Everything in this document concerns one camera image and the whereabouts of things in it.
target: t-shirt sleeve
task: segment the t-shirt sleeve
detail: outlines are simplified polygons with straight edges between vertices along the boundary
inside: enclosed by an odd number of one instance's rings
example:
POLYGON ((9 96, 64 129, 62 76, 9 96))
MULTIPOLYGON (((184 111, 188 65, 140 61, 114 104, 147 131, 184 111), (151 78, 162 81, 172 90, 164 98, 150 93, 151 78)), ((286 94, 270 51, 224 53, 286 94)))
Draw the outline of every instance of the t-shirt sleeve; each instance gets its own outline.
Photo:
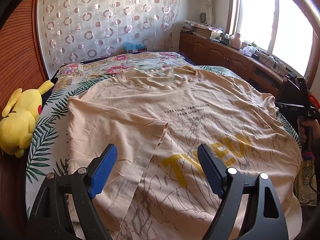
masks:
MULTIPOLYGON (((120 231, 135 190, 150 159, 161 145, 168 123, 79 98, 69 98, 69 174, 87 167, 109 143, 118 156, 101 194, 94 203, 105 227, 120 231)), ((78 222, 74 204, 71 219, 78 222)))

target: window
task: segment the window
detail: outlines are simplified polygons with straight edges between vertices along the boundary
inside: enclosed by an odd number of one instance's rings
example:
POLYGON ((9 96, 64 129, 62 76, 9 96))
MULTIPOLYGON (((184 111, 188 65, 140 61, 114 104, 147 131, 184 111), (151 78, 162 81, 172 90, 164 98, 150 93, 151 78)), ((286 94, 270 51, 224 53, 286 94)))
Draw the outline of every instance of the window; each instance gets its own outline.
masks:
POLYGON ((296 73, 306 72, 313 28, 292 0, 240 0, 235 30, 296 73))

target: human hand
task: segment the human hand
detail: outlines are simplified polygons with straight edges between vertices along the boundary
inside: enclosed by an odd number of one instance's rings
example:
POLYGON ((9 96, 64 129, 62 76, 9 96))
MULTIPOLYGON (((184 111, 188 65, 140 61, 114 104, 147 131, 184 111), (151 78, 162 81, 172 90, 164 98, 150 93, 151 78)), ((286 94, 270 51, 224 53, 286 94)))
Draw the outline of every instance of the human hand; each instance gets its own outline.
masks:
POLYGON ((298 131, 299 137, 302 144, 304 144, 307 140, 307 136, 305 133, 305 127, 311 127, 313 133, 313 141, 315 142, 320 137, 320 125, 319 122, 315 119, 306 119, 303 116, 299 116, 298 118, 298 131))

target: cabinet door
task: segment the cabinet door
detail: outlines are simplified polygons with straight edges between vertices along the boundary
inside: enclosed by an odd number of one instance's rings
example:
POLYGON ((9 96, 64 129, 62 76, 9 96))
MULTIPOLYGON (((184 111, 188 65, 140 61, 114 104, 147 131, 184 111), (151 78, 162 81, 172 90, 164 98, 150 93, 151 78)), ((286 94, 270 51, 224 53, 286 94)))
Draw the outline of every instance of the cabinet door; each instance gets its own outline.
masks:
POLYGON ((215 44, 214 42, 209 42, 205 55, 206 57, 204 59, 204 65, 225 67, 228 56, 228 48, 225 48, 219 44, 215 44))
POLYGON ((230 50, 226 67, 242 77, 244 80, 249 81, 254 63, 246 56, 236 51, 230 50))
POLYGON ((192 41, 192 53, 189 55, 191 61, 196 65, 204 64, 204 49, 206 47, 206 40, 194 37, 192 41))
POLYGON ((187 33, 180 33, 179 50, 184 53, 187 57, 189 54, 191 39, 187 33))

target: blue gripper pad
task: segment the blue gripper pad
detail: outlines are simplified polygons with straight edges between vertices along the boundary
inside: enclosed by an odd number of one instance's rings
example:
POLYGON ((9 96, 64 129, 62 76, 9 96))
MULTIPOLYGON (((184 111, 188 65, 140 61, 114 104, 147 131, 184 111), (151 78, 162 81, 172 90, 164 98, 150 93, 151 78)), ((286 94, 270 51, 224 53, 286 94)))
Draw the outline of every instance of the blue gripper pad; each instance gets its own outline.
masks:
POLYGON ((91 188, 89 190, 91 198, 94 198, 97 194, 102 192, 102 189, 106 184, 110 172, 117 160, 117 147, 115 145, 112 145, 109 149, 107 147, 99 158, 103 159, 91 178, 91 188))
POLYGON ((219 198, 223 198, 226 192, 223 187, 223 178, 227 176, 225 172, 227 169, 226 165, 222 160, 215 157, 205 144, 201 144, 198 147, 197 154, 212 192, 217 194, 219 198))

